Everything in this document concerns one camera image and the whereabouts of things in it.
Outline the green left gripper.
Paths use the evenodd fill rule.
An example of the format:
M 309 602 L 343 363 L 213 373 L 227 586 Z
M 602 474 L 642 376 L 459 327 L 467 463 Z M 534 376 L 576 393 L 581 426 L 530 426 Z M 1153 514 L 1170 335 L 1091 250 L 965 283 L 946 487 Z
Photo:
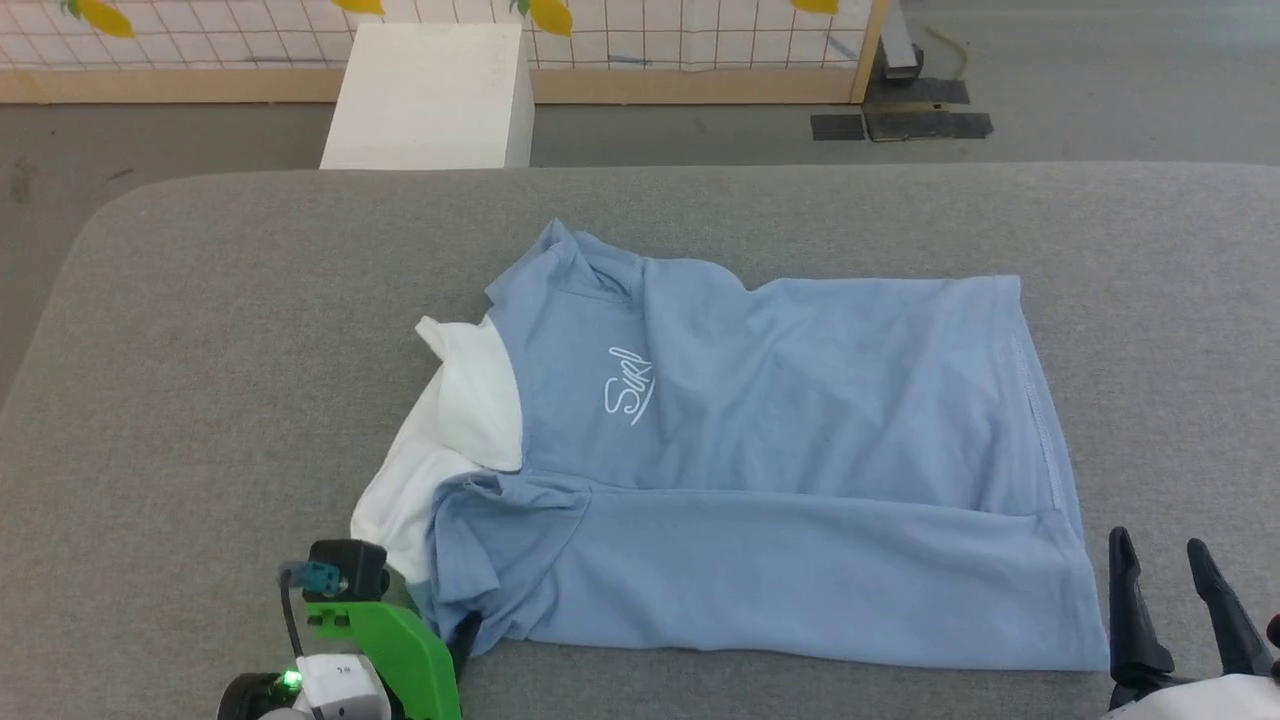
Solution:
M 481 614 L 454 625 L 451 652 L 413 611 L 381 601 L 306 600 L 320 637 L 348 641 L 384 689 L 392 719 L 461 719 L 457 683 L 472 655 Z

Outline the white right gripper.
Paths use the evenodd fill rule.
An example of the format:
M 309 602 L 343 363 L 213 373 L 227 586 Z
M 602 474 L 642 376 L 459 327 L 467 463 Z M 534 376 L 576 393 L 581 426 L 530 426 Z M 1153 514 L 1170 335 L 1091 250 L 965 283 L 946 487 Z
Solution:
M 1222 675 L 1172 685 L 1175 662 L 1158 642 L 1140 591 L 1129 532 L 1108 533 L 1110 676 L 1116 691 L 1156 691 L 1107 719 L 1277 719 L 1275 660 L 1202 539 L 1187 542 L 1196 593 L 1210 612 Z

